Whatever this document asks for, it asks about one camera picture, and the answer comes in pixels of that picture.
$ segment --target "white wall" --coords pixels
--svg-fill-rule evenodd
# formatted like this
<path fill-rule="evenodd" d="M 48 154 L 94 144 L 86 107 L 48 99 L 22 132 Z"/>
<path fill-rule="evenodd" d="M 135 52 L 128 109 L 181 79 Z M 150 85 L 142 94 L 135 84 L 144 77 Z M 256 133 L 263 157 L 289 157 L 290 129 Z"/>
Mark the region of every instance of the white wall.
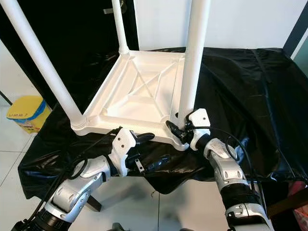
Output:
<path fill-rule="evenodd" d="M 307 0 L 212 0 L 205 46 L 282 48 Z M 190 0 L 134 0 L 141 50 L 186 45 Z"/>
<path fill-rule="evenodd" d="M 24 95 L 39 95 L 11 53 L 0 40 L 0 90 L 14 102 Z"/>

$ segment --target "yellow trash bin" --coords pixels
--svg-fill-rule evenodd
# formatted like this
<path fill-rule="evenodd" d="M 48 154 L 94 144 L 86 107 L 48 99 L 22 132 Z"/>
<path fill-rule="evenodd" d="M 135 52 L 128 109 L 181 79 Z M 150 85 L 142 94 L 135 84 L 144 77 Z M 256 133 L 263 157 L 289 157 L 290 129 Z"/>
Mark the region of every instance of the yellow trash bin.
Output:
<path fill-rule="evenodd" d="M 41 96 L 24 96 L 16 100 L 10 107 L 6 117 L 15 121 L 26 132 L 38 132 L 50 109 Z"/>

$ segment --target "black tablecloth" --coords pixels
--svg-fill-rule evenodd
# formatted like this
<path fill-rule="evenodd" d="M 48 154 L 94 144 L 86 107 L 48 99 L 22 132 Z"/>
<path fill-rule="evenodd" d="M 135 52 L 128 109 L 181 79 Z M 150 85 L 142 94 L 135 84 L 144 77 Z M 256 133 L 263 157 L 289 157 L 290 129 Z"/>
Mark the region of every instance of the black tablecloth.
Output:
<path fill-rule="evenodd" d="M 184 48 L 162 51 L 184 52 Z M 117 52 L 89 56 L 67 88 L 83 112 L 100 87 Z M 195 108 L 207 110 L 211 126 L 238 137 L 247 148 L 259 180 L 307 180 L 308 80 L 281 49 L 205 48 Z M 223 141 L 223 133 L 211 131 Z M 18 167 L 26 198 L 43 197 L 52 181 L 78 154 L 102 134 L 77 136 L 60 105 L 56 105 Z M 86 152 L 88 158 L 107 155 L 112 137 Z M 213 169 L 199 152 L 176 151 L 171 145 L 140 146 L 144 166 L 158 163 L 144 176 L 160 193 L 169 193 L 187 179 L 213 180 Z M 249 177 L 240 148 L 240 164 Z"/>

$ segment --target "tiled floor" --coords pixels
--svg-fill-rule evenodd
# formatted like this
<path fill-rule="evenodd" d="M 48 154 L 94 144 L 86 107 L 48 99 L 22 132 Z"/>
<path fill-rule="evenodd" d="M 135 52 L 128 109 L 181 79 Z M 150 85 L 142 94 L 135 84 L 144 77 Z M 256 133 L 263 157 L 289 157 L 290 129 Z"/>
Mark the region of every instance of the tiled floor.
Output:
<path fill-rule="evenodd" d="M 0 109 L 0 230 L 10 231 L 39 203 L 38 198 L 25 199 L 17 172 L 34 137 L 5 118 L 7 105 Z M 113 178 L 92 195 L 103 209 L 98 213 L 85 207 L 70 230 L 106 231 L 114 222 L 131 231 L 227 230 L 215 183 L 189 180 L 169 195 L 162 195 L 144 178 Z"/>

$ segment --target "black plastic sheet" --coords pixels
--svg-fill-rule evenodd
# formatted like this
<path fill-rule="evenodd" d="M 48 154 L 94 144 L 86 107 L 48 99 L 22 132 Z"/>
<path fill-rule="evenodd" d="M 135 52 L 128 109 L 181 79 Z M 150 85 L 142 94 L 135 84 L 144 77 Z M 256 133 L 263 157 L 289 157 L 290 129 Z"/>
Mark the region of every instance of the black plastic sheet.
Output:
<path fill-rule="evenodd" d="M 162 51 L 184 52 L 184 48 Z M 92 55 L 68 87 L 84 111 L 100 87 L 117 53 Z M 207 110 L 211 126 L 238 137 L 247 148 L 259 180 L 307 180 L 308 80 L 281 49 L 204 50 L 195 108 Z M 224 141 L 221 132 L 212 137 Z M 56 105 L 18 167 L 26 198 L 42 198 L 52 181 L 83 150 L 102 137 L 77 136 L 62 108 Z M 112 137 L 86 152 L 88 158 L 108 155 Z M 175 150 L 147 142 L 139 147 L 148 168 L 144 176 L 160 193 L 170 193 L 187 179 L 213 180 L 213 169 L 199 152 Z M 243 152 L 236 147 L 247 177 Z"/>

